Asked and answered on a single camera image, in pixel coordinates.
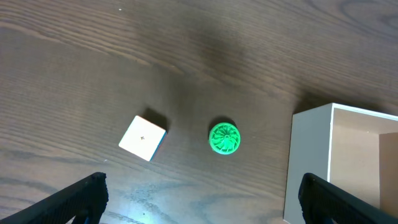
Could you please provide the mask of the colourful puzzle cube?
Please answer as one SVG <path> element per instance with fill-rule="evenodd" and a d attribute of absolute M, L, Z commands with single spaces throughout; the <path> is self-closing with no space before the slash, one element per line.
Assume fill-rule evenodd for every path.
<path fill-rule="evenodd" d="M 118 146 L 145 161 L 150 161 L 166 135 L 166 130 L 135 116 Z"/>

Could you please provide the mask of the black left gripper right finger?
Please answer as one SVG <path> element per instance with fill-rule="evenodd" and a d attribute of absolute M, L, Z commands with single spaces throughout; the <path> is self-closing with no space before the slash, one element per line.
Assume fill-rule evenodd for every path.
<path fill-rule="evenodd" d="M 397 224 L 397 218 L 313 173 L 303 175 L 298 200 L 306 224 Z"/>

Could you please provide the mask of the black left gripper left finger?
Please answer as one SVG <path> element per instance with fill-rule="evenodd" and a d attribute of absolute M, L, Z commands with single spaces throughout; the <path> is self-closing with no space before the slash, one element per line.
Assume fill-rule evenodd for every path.
<path fill-rule="evenodd" d="M 95 172 L 30 207 L 3 218 L 1 223 L 98 224 L 108 201 L 106 174 Z"/>

